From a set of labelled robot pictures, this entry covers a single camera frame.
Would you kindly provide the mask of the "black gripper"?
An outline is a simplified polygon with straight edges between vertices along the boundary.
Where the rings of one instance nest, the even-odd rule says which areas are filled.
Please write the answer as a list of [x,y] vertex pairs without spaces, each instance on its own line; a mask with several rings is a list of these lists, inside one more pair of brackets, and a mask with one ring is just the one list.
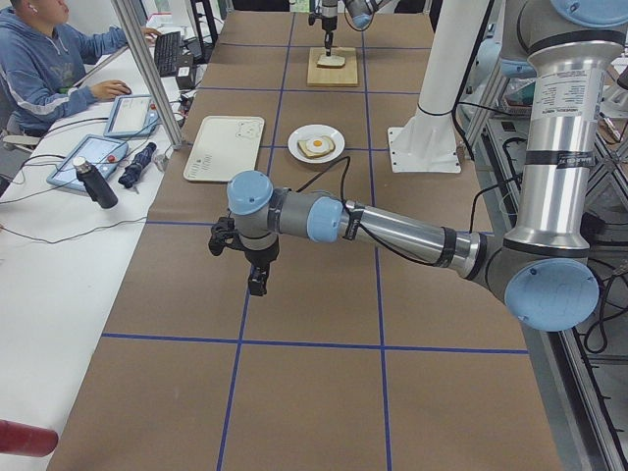
[[268,268],[280,253],[279,237],[265,235],[261,238],[241,237],[245,258],[253,265],[247,279],[248,291],[253,296],[267,294]]
[[332,55],[334,32],[338,26],[338,0],[321,0],[319,13],[325,30],[324,47],[327,56]]

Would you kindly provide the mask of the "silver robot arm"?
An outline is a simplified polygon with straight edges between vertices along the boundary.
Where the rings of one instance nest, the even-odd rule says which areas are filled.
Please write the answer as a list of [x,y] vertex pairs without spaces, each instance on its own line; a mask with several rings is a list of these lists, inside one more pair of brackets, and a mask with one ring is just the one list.
[[[338,0],[319,1],[310,14],[308,22],[312,26],[317,20],[321,22],[324,36],[325,55],[331,56],[334,45],[334,34],[338,27]],[[375,14],[389,4],[388,0],[348,0],[343,1],[344,11],[348,14],[352,27],[363,30],[371,24]]]
[[448,268],[499,299],[520,323],[545,332],[605,318],[612,280],[588,264],[582,224],[604,75],[627,38],[623,1],[509,1],[500,58],[535,77],[526,159],[495,189],[518,197],[513,227],[487,235],[388,212],[343,195],[276,187],[257,171],[228,184],[229,215],[213,228],[251,263],[248,289],[264,295],[282,235],[315,242],[364,240],[410,262]]

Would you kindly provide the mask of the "person's hand on mouse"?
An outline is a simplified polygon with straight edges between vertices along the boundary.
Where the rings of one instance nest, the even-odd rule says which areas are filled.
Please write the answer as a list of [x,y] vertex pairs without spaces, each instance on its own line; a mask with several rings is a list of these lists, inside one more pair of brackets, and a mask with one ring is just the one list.
[[115,89],[112,87],[112,85],[116,82],[122,82],[121,80],[116,80],[116,79],[112,79],[112,80],[105,80],[105,81],[101,81],[95,85],[93,85],[90,88],[90,91],[92,92],[93,96],[98,100],[98,101],[108,101],[108,100],[113,100],[115,99],[116,96],[114,94]]

